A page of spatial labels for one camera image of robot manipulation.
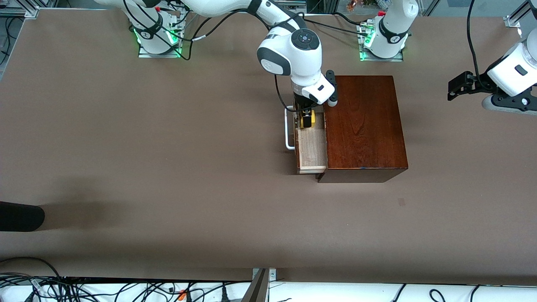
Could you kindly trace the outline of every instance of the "yellow object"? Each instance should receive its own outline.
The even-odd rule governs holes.
[[[315,126],[315,111],[311,111],[311,128]],[[300,115],[300,129],[304,129],[304,118]]]

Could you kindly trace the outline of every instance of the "white surface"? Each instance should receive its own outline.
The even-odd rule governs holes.
[[[115,293],[124,284],[92,284],[85,285],[83,289],[91,293]],[[166,284],[162,288],[166,289],[172,284]],[[193,289],[202,288],[210,290],[221,283],[199,283]],[[186,283],[176,283],[176,290],[185,289]],[[239,283],[227,286],[230,300],[241,299],[246,293],[249,283]],[[279,302],[291,298],[291,302],[315,302],[315,301],[337,301],[337,302],[390,302],[392,301],[401,284],[363,284],[363,283],[296,283],[296,282],[272,282],[268,301]],[[131,302],[146,288],[146,284],[138,284],[129,289],[118,298],[118,302]],[[429,291],[439,290],[447,302],[468,302],[472,285],[407,285],[399,297],[398,302],[431,302]],[[46,293],[44,286],[41,292]],[[2,302],[23,302],[31,292],[30,286],[9,286],[0,289]],[[201,291],[192,293],[192,299],[200,295]],[[99,296],[98,301],[113,302],[115,296]],[[207,295],[205,302],[220,302],[222,291],[215,290]],[[42,299],[42,302],[53,302],[54,299]],[[534,287],[509,287],[509,286],[481,286],[474,294],[474,302],[495,302],[495,301],[517,301],[526,302],[537,301],[537,289]],[[162,295],[151,294],[147,302],[165,302]]]

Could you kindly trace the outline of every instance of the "wooden cabinet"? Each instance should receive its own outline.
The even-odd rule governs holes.
[[[295,129],[298,172],[321,183],[381,183],[408,169],[391,76],[336,76],[338,104]]]

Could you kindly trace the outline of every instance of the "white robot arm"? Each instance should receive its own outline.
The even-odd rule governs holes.
[[[537,17],[537,0],[530,2]],[[449,82],[448,100],[459,95],[492,93],[485,98],[485,109],[537,115],[537,97],[532,87],[537,83],[537,28],[526,39],[515,43],[491,64],[484,74],[474,76],[465,71]]]
[[[146,50],[148,45],[155,45],[149,48],[161,51],[157,53],[170,50],[172,43],[168,45],[164,42],[168,41],[166,38],[171,38],[166,30],[170,24],[166,15],[170,14],[145,8],[155,6],[157,0],[96,1],[121,8],[133,23],[135,30],[143,32],[139,35],[143,39],[147,37],[141,41]],[[239,9],[245,9],[248,13],[259,17],[272,26],[257,49],[257,58],[261,66],[269,73],[290,76],[293,91],[299,96],[310,99],[313,104],[323,104],[334,93],[334,86],[321,73],[322,47],[317,34],[307,29],[302,18],[285,11],[273,0],[183,0],[182,2],[193,12],[204,17],[216,17]],[[155,39],[158,37],[154,37],[153,32],[157,32],[156,34],[164,41],[161,38]]]
[[[392,0],[386,15],[373,19],[375,34],[365,47],[378,57],[394,57],[404,48],[408,29],[418,12],[419,7],[415,0]]]

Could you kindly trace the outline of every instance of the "drawer handle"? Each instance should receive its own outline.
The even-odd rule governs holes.
[[[293,106],[287,106],[288,109],[293,109]],[[287,112],[288,110],[287,109],[284,109],[285,111],[285,147],[287,148],[287,150],[294,150],[295,149],[295,146],[290,146],[289,145],[289,134],[287,133],[288,130],[289,130],[289,126],[287,125]]]

